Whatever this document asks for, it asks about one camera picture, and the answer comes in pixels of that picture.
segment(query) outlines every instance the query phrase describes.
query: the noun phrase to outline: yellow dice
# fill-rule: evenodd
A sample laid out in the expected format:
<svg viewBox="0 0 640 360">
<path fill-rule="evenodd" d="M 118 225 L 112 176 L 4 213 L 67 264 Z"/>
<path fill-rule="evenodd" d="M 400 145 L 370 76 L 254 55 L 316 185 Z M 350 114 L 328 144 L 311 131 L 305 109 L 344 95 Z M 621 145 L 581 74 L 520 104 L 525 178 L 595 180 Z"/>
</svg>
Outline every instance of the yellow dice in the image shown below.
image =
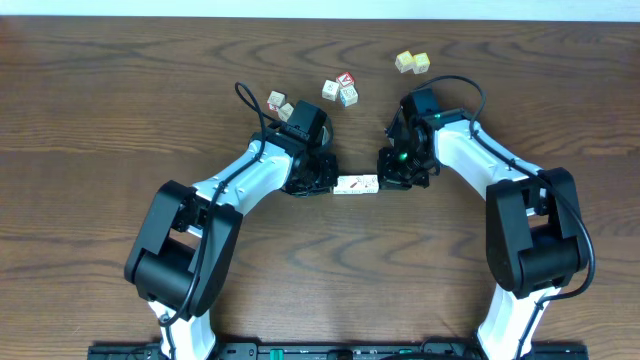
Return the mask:
<svg viewBox="0 0 640 360">
<path fill-rule="evenodd" d="M 427 72 L 427 70 L 429 70 L 430 64 L 431 62 L 429 61 L 429 57 L 427 56 L 427 53 L 414 55 L 413 73 L 422 74 L 423 72 Z"/>
<path fill-rule="evenodd" d="M 396 67 L 400 72 L 405 72 L 413 68 L 413 56 L 408 51 L 403 52 L 402 54 L 396 56 Z"/>
</svg>

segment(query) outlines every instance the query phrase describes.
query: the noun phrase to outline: wooden table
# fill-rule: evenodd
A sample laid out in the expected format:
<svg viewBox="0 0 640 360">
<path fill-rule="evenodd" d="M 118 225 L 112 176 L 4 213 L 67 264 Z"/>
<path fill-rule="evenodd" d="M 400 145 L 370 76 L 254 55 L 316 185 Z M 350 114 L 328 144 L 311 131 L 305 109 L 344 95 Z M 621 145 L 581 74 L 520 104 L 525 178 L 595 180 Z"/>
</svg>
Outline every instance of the wooden table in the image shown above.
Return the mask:
<svg viewBox="0 0 640 360">
<path fill-rule="evenodd" d="M 0 359 L 82 359 L 95 341 L 145 342 L 156 319 L 123 264 L 158 187 L 210 177 L 246 149 L 286 92 L 325 109 L 343 173 L 374 173 L 399 99 L 442 74 L 487 91 L 496 140 L 575 177 L 598 272 L 554 303 L 539 340 L 582 340 L 592 359 L 640 356 L 640 25 L 153 18 L 0 20 Z M 427 51 L 425 75 L 396 54 Z M 320 96 L 350 71 L 359 103 Z M 436 86 L 447 108 L 473 89 Z M 245 219 L 219 334 L 263 341 L 468 336 L 495 281 L 482 199 L 444 170 L 426 190 L 296 199 Z M 584 279 L 574 277 L 572 286 Z"/>
</svg>

